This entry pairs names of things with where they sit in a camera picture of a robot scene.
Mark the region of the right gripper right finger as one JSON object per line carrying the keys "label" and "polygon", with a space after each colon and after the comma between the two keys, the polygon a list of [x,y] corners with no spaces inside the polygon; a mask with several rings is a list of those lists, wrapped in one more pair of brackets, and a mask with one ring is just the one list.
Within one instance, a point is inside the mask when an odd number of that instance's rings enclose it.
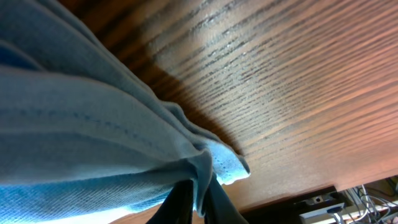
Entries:
{"label": "right gripper right finger", "polygon": [[211,177],[203,201],[205,224],[248,224],[216,179]]}

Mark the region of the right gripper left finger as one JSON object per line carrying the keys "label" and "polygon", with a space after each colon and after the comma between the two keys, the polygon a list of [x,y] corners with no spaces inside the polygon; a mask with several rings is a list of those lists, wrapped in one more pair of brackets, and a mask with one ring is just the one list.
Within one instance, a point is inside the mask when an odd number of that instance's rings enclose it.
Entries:
{"label": "right gripper left finger", "polygon": [[193,181],[185,180],[174,185],[147,224],[192,224],[192,214]]}

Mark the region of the light blue printed t-shirt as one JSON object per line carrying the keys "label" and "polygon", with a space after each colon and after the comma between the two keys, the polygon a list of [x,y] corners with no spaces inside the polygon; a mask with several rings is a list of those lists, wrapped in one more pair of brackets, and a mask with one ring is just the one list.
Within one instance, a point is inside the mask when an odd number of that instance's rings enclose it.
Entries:
{"label": "light blue printed t-shirt", "polygon": [[1,2],[1,222],[162,205],[249,177],[217,135],[162,101],[57,1]]}

